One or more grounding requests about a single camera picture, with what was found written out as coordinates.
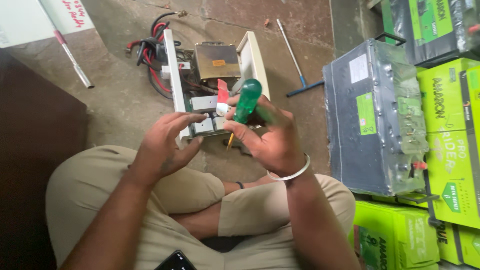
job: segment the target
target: plastic wrap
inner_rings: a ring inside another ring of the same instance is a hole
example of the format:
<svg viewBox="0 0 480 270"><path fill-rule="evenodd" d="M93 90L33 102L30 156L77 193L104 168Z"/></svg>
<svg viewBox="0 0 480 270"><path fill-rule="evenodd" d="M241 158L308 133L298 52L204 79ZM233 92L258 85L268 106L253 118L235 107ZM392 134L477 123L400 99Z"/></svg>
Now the plastic wrap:
<svg viewBox="0 0 480 270"><path fill-rule="evenodd" d="M405 49L369 39L323 73L332 176L356 193L423 189L414 164L422 164L428 143L417 71Z"/></svg>
<svg viewBox="0 0 480 270"><path fill-rule="evenodd" d="M460 56L477 59L480 0L386 0L385 31L407 40L408 62L430 68Z"/></svg>

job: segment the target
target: khaki shorts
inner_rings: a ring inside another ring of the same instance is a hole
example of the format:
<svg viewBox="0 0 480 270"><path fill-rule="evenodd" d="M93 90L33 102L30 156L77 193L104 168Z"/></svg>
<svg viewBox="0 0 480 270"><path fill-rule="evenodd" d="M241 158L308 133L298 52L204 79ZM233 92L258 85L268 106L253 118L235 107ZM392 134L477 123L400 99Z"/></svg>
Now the khaki shorts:
<svg viewBox="0 0 480 270"><path fill-rule="evenodd" d="M47 188L46 207L48 230L59 266L136 153L124 147L96 147L73 156L55 170ZM329 176L316 177L348 233L355 214L352 193ZM219 236L252 235L227 253L206 247L168 216L200 211L218 202L222 203ZM177 249L198 270L299 269L285 184L266 184L225 196L222 182L210 173L184 168L160 180L147 204L135 268L153 270Z"/></svg>

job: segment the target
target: screwdriver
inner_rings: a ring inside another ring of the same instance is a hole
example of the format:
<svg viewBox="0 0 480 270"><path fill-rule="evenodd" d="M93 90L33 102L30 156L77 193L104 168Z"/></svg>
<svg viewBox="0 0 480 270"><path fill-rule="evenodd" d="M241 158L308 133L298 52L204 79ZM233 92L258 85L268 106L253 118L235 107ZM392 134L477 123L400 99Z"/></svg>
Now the screwdriver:
<svg viewBox="0 0 480 270"><path fill-rule="evenodd" d="M233 120L241 124L248 122L248 116L257 106L258 99L262 95L262 84L256 79L247 79L240 88L240 100L237 103L237 110L233 115ZM230 150L233 143L234 134L230 136L227 151Z"/></svg>

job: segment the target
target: concrete floor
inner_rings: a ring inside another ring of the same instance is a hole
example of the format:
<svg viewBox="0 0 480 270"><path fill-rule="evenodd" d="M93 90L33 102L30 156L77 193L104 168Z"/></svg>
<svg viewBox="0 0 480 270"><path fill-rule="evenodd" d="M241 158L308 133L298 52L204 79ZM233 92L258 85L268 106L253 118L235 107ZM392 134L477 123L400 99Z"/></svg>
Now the concrete floor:
<svg viewBox="0 0 480 270"><path fill-rule="evenodd" d="M86 89L69 59L54 39L9 48L27 66L88 106L91 117L87 147L119 145L137 149L145 131L173 103L149 85L146 67L124 54L127 43L149 36L159 15L186 10L183 18L171 16L170 28L182 48L203 41L238 45L246 31L258 39L274 104L295 114L304 150L317 173L330 174L323 87L287 99L301 88L295 65L275 23L280 18L309 83L322 79L322 67L334 59L335 46L329 0L83 0L96 30L67 35L71 51L95 83ZM271 23L264 27L266 19ZM202 151L189 167L210 172L225 181L251 182L265 175L252 158L237 150L225 152L224 137L206 138Z"/></svg>

